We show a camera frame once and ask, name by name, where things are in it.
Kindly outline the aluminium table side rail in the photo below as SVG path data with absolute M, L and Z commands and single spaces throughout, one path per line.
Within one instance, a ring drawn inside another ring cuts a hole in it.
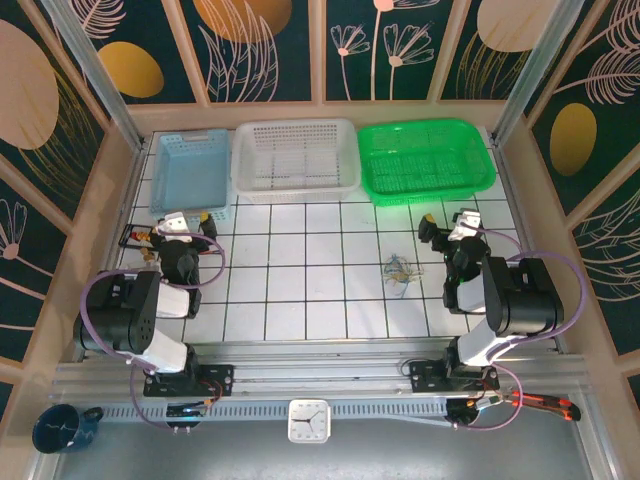
M 100 268 L 94 272 L 92 277 L 89 278 L 81 293 L 80 312 L 73 327 L 73 340 L 78 348 L 82 348 L 87 351 L 90 350 L 88 346 L 83 346 L 81 344 L 82 333 L 85 332 L 88 335 L 89 340 L 94 342 L 94 347 L 96 347 L 96 351 L 98 353 L 105 353 L 106 355 L 117 360 L 124 361 L 127 364 L 135 361 L 133 356 L 130 353 L 119 353 L 115 351 L 99 336 L 97 327 L 92 323 L 91 318 L 89 317 L 88 298 L 93 287 L 101 280 L 109 280 L 112 277 L 120 275 L 118 265 L 123 248 L 119 245 L 119 239 L 124 231 L 125 225 L 129 222 L 129 215 L 137 198 L 140 178 L 146 166 L 147 153 L 148 148 L 143 147 L 139 153 L 136 153 L 132 157 L 129 171 L 125 176 L 125 179 L 122 181 L 123 189 L 118 203 L 118 208 L 112 215 L 114 224 L 108 238 L 108 248 L 104 252 Z
M 517 125 L 494 154 L 524 249 L 569 255 L 565 216 L 531 131 Z

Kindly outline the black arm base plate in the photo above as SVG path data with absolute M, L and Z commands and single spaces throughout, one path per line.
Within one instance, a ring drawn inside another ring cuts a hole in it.
M 443 360 L 412 361 L 409 378 L 414 393 L 498 391 L 500 383 L 494 367 L 460 364 L 451 367 Z
M 232 394 L 232 365 L 200 365 L 195 371 L 146 376 L 143 396 L 148 398 L 225 397 Z

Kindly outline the white square clock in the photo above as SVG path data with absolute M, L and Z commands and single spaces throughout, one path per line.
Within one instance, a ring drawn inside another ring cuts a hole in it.
M 321 399 L 294 399 L 288 406 L 287 435 L 295 444 L 324 444 L 331 436 L 332 410 Z

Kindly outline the small black controller board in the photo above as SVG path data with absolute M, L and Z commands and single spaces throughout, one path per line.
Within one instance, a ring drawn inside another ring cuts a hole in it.
M 447 399 L 445 419 L 452 424 L 468 426 L 477 420 L 482 410 L 501 402 L 498 396 Z
M 169 404 L 165 415 L 168 418 L 202 417 L 208 409 L 204 402 Z

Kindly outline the small black frame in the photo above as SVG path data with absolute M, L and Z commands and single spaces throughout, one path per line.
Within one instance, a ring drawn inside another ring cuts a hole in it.
M 151 232 L 151 226 L 126 224 L 120 235 L 118 245 L 122 248 L 130 249 L 152 248 Z

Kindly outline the aluminium corner post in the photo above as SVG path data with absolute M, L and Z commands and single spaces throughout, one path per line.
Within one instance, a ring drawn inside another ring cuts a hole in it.
M 41 0 L 62 38 L 84 69 L 99 98 L 132 150 L 142 150 L 142 137 L 127 106 L 99 59 L 96 49 L 84 33 L 67 0 Z
M 502 147 L 506 144 L 525 107 L 578 19 L 584 2 L 585 0 L 557 1 L 491 133 L 493 147 Z

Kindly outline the white plastic basket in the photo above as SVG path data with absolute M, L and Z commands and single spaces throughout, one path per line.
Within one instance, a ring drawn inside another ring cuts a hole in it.
M 233 189 L 253 204 L 338 202 L 361 186 L 356 129 L 346 119 L 245 123 L 231 154 Z

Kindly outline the dark blue mug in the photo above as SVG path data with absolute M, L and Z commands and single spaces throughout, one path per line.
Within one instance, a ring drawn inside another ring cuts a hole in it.
M 32 430 L 32 443 L 43 454 L 72 453 L 86 449 L 98 433 L 104 410 L 93 407 L 79 410 L 58 404 L 44 411 Z

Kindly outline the green plastic basket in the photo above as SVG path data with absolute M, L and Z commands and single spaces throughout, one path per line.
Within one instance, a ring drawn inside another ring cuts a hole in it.
M 465 200 L 497 177 L 481 133 L 462 119 L 368 126 L 357 139 L 362 187 L 378 207 Z

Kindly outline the light blue plastic basket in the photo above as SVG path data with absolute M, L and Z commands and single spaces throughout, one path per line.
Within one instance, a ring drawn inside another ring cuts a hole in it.
M 158 139 L 149 214 L 229 219 L 231 141 L 225 129 L 172 132 Z

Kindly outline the orange black utility knife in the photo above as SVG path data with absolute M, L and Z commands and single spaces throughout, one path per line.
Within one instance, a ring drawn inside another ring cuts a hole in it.
M 580 408 L 570 400 L 542 394 L 522 393 L 512 391 L 505 396 L 505 399 L 513 406 L 517 406 L 519 402 L 523 407 L 535 409 L 558 416 L 566 421 L 579 422 L 582 418 Z

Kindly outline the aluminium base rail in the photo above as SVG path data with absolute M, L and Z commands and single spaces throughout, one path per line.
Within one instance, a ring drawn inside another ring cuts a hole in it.
M 449 338 L 334 341 L 217 342 L 198 345 L 205 363 L 234 366 L 232 396 L 247 400 L 290 398 L 391 398 L 412 389 L 406 361 L 438 359 Z M 585 361 L 540 341 L 508 352 L 501 365 L 513 371 L 527 392 L 590 393 Z M 89 353 L 56 368 L 48 395 L 53 402 L 126 402 L 128 366 Z

